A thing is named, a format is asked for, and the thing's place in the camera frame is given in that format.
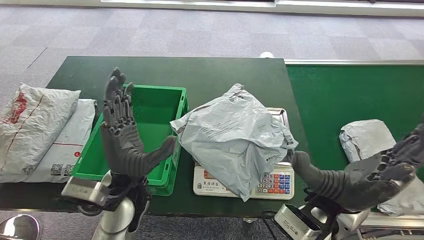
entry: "crumpled plastic bag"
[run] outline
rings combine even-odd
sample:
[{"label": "crumpled plastic bag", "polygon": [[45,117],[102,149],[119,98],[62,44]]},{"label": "crumpled plastic bag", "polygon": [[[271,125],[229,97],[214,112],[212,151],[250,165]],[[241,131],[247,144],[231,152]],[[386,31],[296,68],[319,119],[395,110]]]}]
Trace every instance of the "crumpled plastic bag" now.
[{"label": "crumpled plastic bag", "polygon": [[262,175],[298,145],[239,83],[170,124],[181,146],[243,201]]},{"label": "crumpled plastic bag", "polygon": [[339,139],[349,162],[370,158],[396,144],[385,123],[378,119],[353,121],[344,125]]},{"label": "crumpled plastic bag", "polygon": [[393,217],[401,215],[424,215],[424,183],[414,180],[392,199],[380,203],[377,209]]},{"label": "crumpled plastic bag", "polygon": [[87,143],[96,114],[94,99],[79,99],[76,110],[30,175],[0,175],[0,183],[65,183]]},{"label": "crumpled plastic bag", "polygon": [[81,91],[22,84],[0,117],[0,175],[30,175],[75,112]]}]

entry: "white courier bag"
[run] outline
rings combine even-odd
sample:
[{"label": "white courier bag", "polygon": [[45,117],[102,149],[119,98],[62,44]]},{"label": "white courier bag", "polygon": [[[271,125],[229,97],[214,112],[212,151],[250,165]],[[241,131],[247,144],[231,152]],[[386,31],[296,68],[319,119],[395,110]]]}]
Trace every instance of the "white courier bag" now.
[{"label": "white courier bag", "polygon": [[80,92],[19,87],[0,117],[0,176],[35,170],[75,112]]}]

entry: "qr code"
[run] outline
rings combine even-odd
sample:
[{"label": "qr code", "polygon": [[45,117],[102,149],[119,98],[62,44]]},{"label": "qr code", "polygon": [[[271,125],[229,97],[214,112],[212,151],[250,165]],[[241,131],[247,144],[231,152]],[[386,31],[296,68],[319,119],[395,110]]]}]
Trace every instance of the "qr code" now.
[{"label": "qr code", "polygon": [[60,176],[62,174],[63,164],[53,164],[50,168],[50,175]]},{"label": "qr code", "polygon": [[71,176],[72,169],[74,168],[74,166],[75,166],[75,165],[66,164],[66,166],[65,166],[65,173],[64,173],[64,175],[65,175],[66,177],[70,177],[70,176]]},{"label": "qr code", "polygon": [[285,141],[287,142],[287,145],[291,145],[295,143],[293,142],[293,138],[290,135],[285,135],[284,138],[285,138]]}]

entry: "green bin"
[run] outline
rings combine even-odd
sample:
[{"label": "green bin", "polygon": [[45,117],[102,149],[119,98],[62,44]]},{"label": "green bin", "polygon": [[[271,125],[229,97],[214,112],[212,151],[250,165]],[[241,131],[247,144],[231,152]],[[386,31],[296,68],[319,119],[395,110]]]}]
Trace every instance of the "green bin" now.
[{"label": "green bin", "polygon": [[[183,87],[134,85],[132,110],[144,151],[158,148],[166,136],[174,135],[170,121],[179,119],[189,110]],[[72,170],[72,176],[100,181],[109,170],[103,152],[100,125],[97,120],[81,156]],[[176,144],[172,156],[160,162],[147,176],[148,189],[153,195],[169,196],[174,190],[181,146]]]}]

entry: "metal frame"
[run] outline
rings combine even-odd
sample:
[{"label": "metal frame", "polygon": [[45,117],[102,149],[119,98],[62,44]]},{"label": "metal frame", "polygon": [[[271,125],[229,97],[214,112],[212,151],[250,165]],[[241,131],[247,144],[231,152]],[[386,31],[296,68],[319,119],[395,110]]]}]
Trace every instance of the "metal frame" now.
[{"label": "metal frame", "polygon": [[286,65],[424,65],[424,60],[284,59]]},{"label": "metal frame", "polygon": [[424,230],[424,215],[389,216],[380,212],[371,212],[359,228]]}]

